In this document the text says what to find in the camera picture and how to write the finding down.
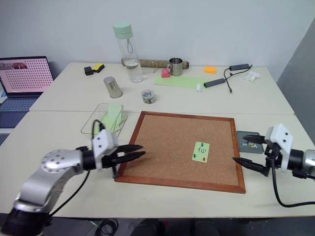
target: green sticky note pad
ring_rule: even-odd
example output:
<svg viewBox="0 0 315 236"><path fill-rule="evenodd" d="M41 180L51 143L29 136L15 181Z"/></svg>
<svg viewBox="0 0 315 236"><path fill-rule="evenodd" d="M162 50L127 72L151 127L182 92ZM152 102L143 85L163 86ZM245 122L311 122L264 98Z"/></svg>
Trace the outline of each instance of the green sticky note pad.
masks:
<svg viewBox="0 0 315 236"><path fill-rule="evenodd" d="M105 124L106 129L111 132L118 131L119 124L122 122L122 106L120 104L111 103L108 105L108 111L102 118L102 123Z"/></svg>
<svg viewBox="0 0 315 236"><path fill-rule="evenodd" d="M194 161L200 161L207 163L209 154L210 144L203 142L196 142L193 150L192 159Z"/></svg>

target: pink object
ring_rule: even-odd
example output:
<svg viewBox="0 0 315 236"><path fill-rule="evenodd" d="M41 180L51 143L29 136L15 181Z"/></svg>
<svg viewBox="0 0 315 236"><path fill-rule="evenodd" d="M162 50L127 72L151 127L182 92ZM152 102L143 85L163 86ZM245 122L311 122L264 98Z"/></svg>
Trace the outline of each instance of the pink object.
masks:
<svg viewBox="0 0 315 236"><path fill-rule="evenodd" d="M166 68L162 69L162 78L169 78L171 75L168 73Z"/></svg>

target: laptop screen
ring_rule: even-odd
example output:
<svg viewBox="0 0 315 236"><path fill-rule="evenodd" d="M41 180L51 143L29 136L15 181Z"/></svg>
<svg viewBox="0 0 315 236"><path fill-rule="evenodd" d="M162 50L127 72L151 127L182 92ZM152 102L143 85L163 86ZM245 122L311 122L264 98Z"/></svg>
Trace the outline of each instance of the laptop screen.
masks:
<svg viewBox="0 0 315 236"><path fill-rule="evenodd" d="M7 95L40 95L53 82L46 57L0 59L0 81Z"/></svg>

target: green paper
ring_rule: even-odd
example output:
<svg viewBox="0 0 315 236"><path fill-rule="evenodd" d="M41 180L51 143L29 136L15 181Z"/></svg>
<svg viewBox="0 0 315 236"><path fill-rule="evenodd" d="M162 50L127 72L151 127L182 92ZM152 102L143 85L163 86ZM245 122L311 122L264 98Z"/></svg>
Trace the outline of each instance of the green paper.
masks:
<svg viewBox="0 0 315 236"><path fill-rule="evenodd" d="M207 163L209 154L210 144L203 142L196 142L193 150L192 159L194 161L200 161Z"/></svg>
<svg viewBox="0 0 315 236"><path fill-rule="evenodd" d="M208 89L205 88L203 84L209 81L210 81L209 78L196 78L185 75L171 76L170 78L162 78L161 76L159 76L156 77L154 84L195 89L197 88L197 84L199 83L202 85L203 89Z"/></svg>
<svg viewBox="0 0 315 236"><path fill-rule="evenodd" d="M126 117L122 118L122 105L117 103L110 103L108 105L107 112L102 118L102 123L105 125L106 129L115 133L120 130L120 124L126 120ZM99 134L99 126L95 125L94 134Z"/></svg>

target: black cable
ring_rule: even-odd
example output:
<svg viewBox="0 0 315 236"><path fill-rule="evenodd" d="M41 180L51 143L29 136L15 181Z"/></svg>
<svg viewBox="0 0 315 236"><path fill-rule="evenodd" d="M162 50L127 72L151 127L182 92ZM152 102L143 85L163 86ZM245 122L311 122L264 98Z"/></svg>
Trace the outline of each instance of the black cable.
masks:
<svg viewBox="0 0 315 236"><path fill-rule="evenodd" d="M78 187L78 189L64 203L62 203L53 213L51 213L50 216L53 216L54 214L56 214L61 208L64 207L64 205L66 205L80 191L80 189L83 187L83 185L87 181L89 174L90 174L90 171L88 171L87 175L85 176L83 182Z"/></svg>
<svg viewBox="0 0 315 236"><path fill-rule="evenodd" d="M225 76L225 72L226 72L227 70L229 70L230 68L227 68L227 69L224 70L224 72L223 72L224 78L225 78L225 81L226 81L226 83L227 83L228 88L230 89L230 93L232 93L232 89L231 89L230 85L228 84L227 79L230 78L230 77L232 77L233 75L237 75L237 74L241 74L241 73L244 73L244 72L246 72L246 71L249 71L249 70L251 69L251 67L252 67L252 65L250 65L250 67L249 67L248 69L246 69L246 70L244 70L244 71L241 71L241 72L237 72L237 73L235 73L235 74L230 73L230 76L229 76L229 77L226 77L226 76Z"/></svg>
<svg viewBox="0 0 315 236"><path fill-rule="evenodd" d="M106 226L110 227L111 231L107 231ZM94 236L113 236L116 233L118 226L119 223L116 219L104 219L96 229Z"/></svg>
<svg viewBox="0 0 315 236"><path fill-rule="evenodd" d="M307 178L315 179L315 177L311 175L307 175Z"/></svg>
<svg viewBox="0 0 315 236"><path fill-rule="evenodd" d="M104 127L103 123L100 122L99 120L95 119L93 121L93 125L92 125L92 140L94 138L94 126L95 123L98 122L100 124L100 129L102 127ZM64 201L64 203L62 203L53 213L50 214L50 217L52 217L54 214L56 214L61 208L63 208L79 191L80 189L83 187L83 185L85 184L85 182L87 181L88 177L90 175L90 171L87 172L87 175L85 176L83 182L81 183L81 185L78 187L78 189L66 200Z"/></svg>
<svg viewBox="0 0 315 236"><path fill-rule="evenodd" d="M276 167L275 167L275 160L274 159L271 159L271 171L272 171L272 182L274 185L275 195L276 195L277 201L280 205L282 205L283 207L299 207L299 206L315 204L315 202L304 202L304 203L295 203L295 204L284 204L283 202L281 202L279 194L278 194L278 189L277 189Z"/></svg>
<svg viewBox="0 0 315 236"><path fill-rule="evenodd" d="M226 83L227 83L227 86L228 86L228 88L230 89L230 93L232 93L232 89L231 89L231 87L230 87L230 85L229 85L229 83L228 83L228 81L227 81L226 76L225 76L225 72L226 72L228 69L229 69L229 68L225 69L224 72L223 72L223 74L224 74L224 78L225 78L225 81L226 81Z"/></svg>

